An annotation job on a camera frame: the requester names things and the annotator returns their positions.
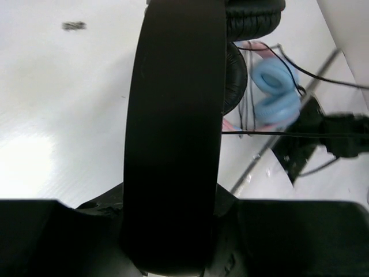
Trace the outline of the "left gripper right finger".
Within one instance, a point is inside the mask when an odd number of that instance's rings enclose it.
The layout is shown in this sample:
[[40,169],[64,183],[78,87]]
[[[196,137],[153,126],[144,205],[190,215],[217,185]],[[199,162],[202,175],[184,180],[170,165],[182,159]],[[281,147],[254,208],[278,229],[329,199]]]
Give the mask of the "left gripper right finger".
[[217,184],[216,197],[214,202],[214,216],[222,217],[228,213],[232,206],[238,202],[238,198],[227,191],[220,184]]

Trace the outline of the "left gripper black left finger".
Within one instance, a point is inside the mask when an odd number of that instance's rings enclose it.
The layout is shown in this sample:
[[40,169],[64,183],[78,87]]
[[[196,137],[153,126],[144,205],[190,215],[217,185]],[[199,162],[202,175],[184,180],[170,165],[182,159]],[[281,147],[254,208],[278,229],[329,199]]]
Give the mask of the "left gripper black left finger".
[[114,218],[123,210],[123,183],[80,204],[76,211],[87,215]]

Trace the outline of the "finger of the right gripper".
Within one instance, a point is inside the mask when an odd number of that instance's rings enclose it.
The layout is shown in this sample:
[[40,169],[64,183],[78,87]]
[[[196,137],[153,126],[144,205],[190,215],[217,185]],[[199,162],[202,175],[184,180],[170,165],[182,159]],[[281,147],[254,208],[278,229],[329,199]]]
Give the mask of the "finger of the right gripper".
[[321,144],[337,158],[355,158],[368,152],[368,116],[336,114],[324,116],[319,125]]

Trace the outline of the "black wired headphones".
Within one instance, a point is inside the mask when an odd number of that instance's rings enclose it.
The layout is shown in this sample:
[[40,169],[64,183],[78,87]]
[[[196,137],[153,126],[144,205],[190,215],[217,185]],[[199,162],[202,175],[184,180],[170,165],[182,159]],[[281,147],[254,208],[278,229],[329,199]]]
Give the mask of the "black wired headphones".
[[228,43],[274,31],[284,1],[152,1],[127,113],[121,244],[168,276],[367,276],[368,212],[241,200],[214,216]]

